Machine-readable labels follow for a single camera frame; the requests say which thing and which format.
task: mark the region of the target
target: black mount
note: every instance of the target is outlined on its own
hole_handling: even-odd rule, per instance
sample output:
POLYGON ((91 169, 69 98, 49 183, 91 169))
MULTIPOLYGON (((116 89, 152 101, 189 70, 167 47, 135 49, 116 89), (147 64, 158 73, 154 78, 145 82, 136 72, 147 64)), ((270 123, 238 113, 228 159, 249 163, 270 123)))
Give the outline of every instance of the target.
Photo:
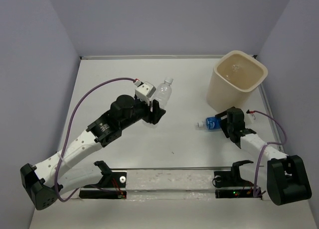
POLYGON ((135 122, 143 119, 147 123, 157 124, 165 113, 156 100, 148 106, 136 96, 121 95, 111 104, 110 110, 90 124, 86 131, 91 131, 96 136, 95 141, 105 147, 121 137, 122 130, 135 122))
POLYGON ((240 166, 247 163, 253 162, 250 160, 238 161, 233 163, 232 167, 230 168, 230 171, 214 171, 215 177, 213 179, 213 185, 216 188, 247 186, 247 183, 249 182, 240 177, 239 170, 240 166))
POLYGON ((303 160, 297 156, 267 162, 267 191, 276 205, 311 198, 312 192, 303 160))
POLYGON ((222 119, 219 124, 223 130, 226 138, 235 143, 240 148, 240 137, 243 137, 247 134, 256 134, 252 129, 246 128, 245 125, 245 115, 244 112, 239 108, 229 108, 228 110, 215 115, 216 118, 226 118, 222 119))
POLYGON ((120 177, 127 177, 126 171, 112 171, 104 161, 97 161, 94 165, 100 168, 103 177, 95 185, 84 186, 83 188, 92 190, 81 189, 79 197, 82 199, 121 199, 125 197, 126 191, 121 190, 123 194, 118 194, 113 182, 115 181, 119 188, 125 188, 126 182, 121 182, 120 177), (107 188, 109 191, 96 190, 96 187, 102 189, 107 188))
POLYGON ((31 198, 35 208, 37 210, 43 210, 47 207, 51 206, 57 199, 57 195, 55 194, 54 187, 49 188, 44 185, 45 180, 39 179, 36 173, 35 166, 31 164, 25 164, 20 169, 22 185, 29 197, 31 198))

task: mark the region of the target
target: plastic bucket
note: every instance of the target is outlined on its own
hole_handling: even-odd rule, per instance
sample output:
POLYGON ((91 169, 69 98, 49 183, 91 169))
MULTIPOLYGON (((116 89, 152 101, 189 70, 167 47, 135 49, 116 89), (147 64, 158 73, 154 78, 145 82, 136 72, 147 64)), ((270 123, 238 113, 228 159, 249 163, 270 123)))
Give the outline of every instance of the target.
POLYGON ((207 102, 217 112, 240 108, 267 75, 267 68, 259 61, 242 51, 231 51, 214 67, 207 102))

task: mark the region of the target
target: plastic bottle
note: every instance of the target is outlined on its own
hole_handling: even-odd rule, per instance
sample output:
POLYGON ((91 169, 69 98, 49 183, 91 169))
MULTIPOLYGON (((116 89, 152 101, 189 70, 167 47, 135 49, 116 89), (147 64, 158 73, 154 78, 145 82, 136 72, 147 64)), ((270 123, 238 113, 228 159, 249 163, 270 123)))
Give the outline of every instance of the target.
POLYGON ((200 121, 196 124, 198 128, 205 128, 208 130, 220 129, 220 118, 208 117, 205 121, 200 121))
POLYGON ((159 107, 164 109, 171 95, 170 85, 173 82, 173 78, 166 77, 164 83, 160 84, 153 94, 153 100, 159 102, 159 107))

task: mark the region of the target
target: white table surface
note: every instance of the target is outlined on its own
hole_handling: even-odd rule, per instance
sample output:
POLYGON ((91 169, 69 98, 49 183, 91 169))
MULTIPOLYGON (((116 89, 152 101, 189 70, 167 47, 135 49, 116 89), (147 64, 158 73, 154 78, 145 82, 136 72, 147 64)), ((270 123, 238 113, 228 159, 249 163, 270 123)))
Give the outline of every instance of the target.
MULTIPOLYGON (((222 167, 235 161, 253 158, 239 149, 222 131, 196 130, 195 123, 217 112, 205 100, 213 66, 219 59, 130 59, 82 60, 73 91, 69 117, 80 98, 92 87, 117 77, 139 78, 155 86, 166 76, 174 78, 172 96, 166 115, 157 128, 138 122, 123 131, 122 137, 87 157, 80 165, 104 160, 111 168, 222 167)), ((72 124, 70 140, 110 108, 122 94, 134 95, 128 81, 115 82, 93 92, 80 106, 72 124)), ((255 90, 244 110, 266 112, 259 89, 255 90)), ((250 127, 262 139, 274 140, 264 116, 250 127)), ((66 134, 65 126, 62 140, 66 134)))
POLYGON ((79 200, 35 211, 30 229, 316 229, 307 201, 79 200))
MULTIPOLYGON (((157 86, 165 76, 174 78, 167 113, 157 128, 136 123, 124 130, 120 139, 91 155, 84 163, 104 160, 111 168, 220 167, 252 159, 222 132, 194 128, 195 122, 216 114, 206 103, 205 94, 217 61, 82 60, 67 119, 78 100, 103 81, 132 77, 157 86)), ((107 111, 121 94, 133 95, 133 84, 112 83, 88 97, 75 117, 71 139, 107 111)), ((266 111, 259 90, 247 102, 245 110, 248 108, 266 111)), ((263 139, 274 140, 265 117, 258 116, 250 128, 263 139)), ((202 181, 202 187, 209 189, 205 187, 207 180, 202 181)), ((126 200, 56 202, 46 210, 34 212, 30 229, 316 229, 307 201, 278 207, 271 201, 259 199, 215 199, 212 193, 153 193, 155 195, 147 196, 137 192, 126 200)))

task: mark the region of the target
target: white bottle cap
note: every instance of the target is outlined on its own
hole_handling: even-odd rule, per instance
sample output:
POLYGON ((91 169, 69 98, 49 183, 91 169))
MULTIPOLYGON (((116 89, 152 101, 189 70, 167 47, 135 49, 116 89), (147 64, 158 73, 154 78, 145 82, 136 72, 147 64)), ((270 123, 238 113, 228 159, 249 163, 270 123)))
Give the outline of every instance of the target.
POLYGON ((206 126, 205 122, 204 121, 200 121, 200 122, 197 122, 196 123, 196 127, 197 128, 204 128, 206 126))
POLYGON ((173 80, 174 80, 174 79, 171 78, 171 77, 166 77, 165 80, 164 80, 164 82, 171 84, 171 83, 173 83, 173 80))

